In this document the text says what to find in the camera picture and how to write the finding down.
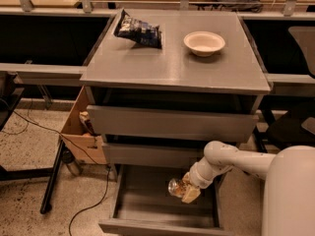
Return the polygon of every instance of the white bowl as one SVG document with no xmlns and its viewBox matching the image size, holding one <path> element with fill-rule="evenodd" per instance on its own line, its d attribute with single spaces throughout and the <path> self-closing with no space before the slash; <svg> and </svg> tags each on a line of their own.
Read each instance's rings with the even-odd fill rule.
<svg viewBox="0 0 315 236">
<path fill-rule="evenodd" d="M 207 31 L 191 32 L 184 38 L 185 45 L 200 57 L 209 57 L 225 46 L 224 39 Z"/>
</svg>

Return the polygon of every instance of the drawer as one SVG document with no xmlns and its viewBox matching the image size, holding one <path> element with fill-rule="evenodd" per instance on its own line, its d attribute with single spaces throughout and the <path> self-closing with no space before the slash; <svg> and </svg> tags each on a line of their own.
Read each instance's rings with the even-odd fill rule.
<svg viewBox="0 0 315 236">
<path fill-rule="evenodd" d="M 243 98 L 228 93 L 111 88 L 97 105 L 168 109 L 192 112 L 245 113 Z"/>
<path fill-rule="evenodd" d="M 88 111 L 99 134 L 194 141 L 247 142 L 258 121 L 255 115 L 132 107 L 89 105 Z"/>
<path fill-rule="evenodd" d="M 131 236 L 233 235 L 221 228 L 217 184 L 192 204 L 168 193 L 168 181 L 183 173 L 173 168 L 122 165 L 110 216 L 99 222 L 102 231 Z"/>
<path fill-rule="evenodd" d="M 106 143 L 103 150 L 108 163 L 148 165 L 188 169 L 204 156 L 203 147 L 166 147 L 161 145 Z"/>
</svg>

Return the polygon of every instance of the cardboard box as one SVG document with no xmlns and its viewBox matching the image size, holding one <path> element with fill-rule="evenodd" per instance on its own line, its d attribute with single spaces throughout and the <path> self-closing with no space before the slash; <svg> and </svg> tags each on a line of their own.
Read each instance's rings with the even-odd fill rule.
<svg viewBox="0 0 315 236">
<path fill-rule="evenodd" d="M 80 162 L 106 164 L 102 137 L 83 136 L 86 130 L 80 122 L 79 113 L 86 111 L 88 105 L 89 99 L 85 88 L 82 87 L 61 131 L 62 140 Z"/>
</svg>

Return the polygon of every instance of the open drawer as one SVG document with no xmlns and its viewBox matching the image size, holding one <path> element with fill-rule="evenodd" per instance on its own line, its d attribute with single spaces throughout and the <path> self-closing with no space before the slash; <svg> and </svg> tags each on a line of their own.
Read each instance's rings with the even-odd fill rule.
<svg viewBox="0 0 315 236">
<path fill-rule="evenodd" d="M 221 228 L 218 185 L 213 184 L 192 204 L 167 191 L 180 169 L 121 165 L 109 219 L 103 232 L 122 235 L 233 235 Z"/>
</svg>

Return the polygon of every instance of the gray cabinet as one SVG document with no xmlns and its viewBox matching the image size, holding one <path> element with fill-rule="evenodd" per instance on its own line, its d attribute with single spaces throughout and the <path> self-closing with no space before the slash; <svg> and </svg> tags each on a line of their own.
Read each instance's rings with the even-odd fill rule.
<svg viewBox="0 0 315 236">
<path fill-rule="evenodd" d="M 253 132 L 271 88 L 242 24 L 225 12 L 128 14 L 160 25 L 162 49 L 113 36 L 117 17 L 81 78 L 106 160 L 119 169 L 112 213 L 99 225 L 123 235 L 231 235 L 221 229 L 218 186 L 185 205 L 167 183 L 183 177 L 209 141 L 246 143 Z M 182 41 L 191 31 L 218 33 L 226 47 L 196 57 Z"/>
</svg>

